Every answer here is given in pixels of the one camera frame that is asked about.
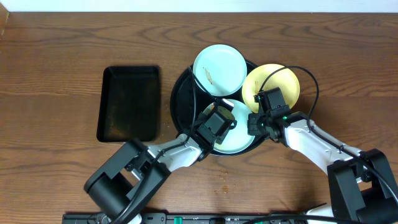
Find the yellow sponge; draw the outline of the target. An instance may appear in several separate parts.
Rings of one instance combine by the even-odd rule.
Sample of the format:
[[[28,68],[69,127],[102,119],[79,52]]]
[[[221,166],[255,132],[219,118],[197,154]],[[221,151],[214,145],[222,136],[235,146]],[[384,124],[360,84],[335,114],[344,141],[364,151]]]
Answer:
[[[223,106],[215,106],[215,105],[213,105],[211,107],[211,109],[215,110],[220,115],[223,115],[226,119],[235,120],[235,117],[232,114],[232,112],[229,109],[227,109],[227,108],[225,108]]]

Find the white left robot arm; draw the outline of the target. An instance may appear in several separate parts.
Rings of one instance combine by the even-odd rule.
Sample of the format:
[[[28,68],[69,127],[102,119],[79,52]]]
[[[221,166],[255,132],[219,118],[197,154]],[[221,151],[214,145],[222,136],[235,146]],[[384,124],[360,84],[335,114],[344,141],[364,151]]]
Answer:
[[[130,140],[86,181],[84,190],[111,223],[129,223],[173,171],[202,161],[235,125],[229,111],[200,113],[193,129],[173,141],[146,146]]]

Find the yellow plate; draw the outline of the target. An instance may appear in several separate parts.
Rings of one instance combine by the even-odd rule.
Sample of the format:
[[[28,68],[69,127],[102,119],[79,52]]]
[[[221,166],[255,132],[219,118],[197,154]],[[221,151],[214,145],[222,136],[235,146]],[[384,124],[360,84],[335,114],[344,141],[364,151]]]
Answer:
[[[254,101],[254,95],[260,92],[265,79],[274,71],[282,68],[279,64],[265,64],[251,71],[242,87],[242,98],[246,106],[254,113],[259,110],[259,104]],[[300,94],[300,84],[297,76],[290,69],[283,69],[273,75],[264,85],[262,90],[271,90],[279,87],[285,102],[290,109],[296,104]]]

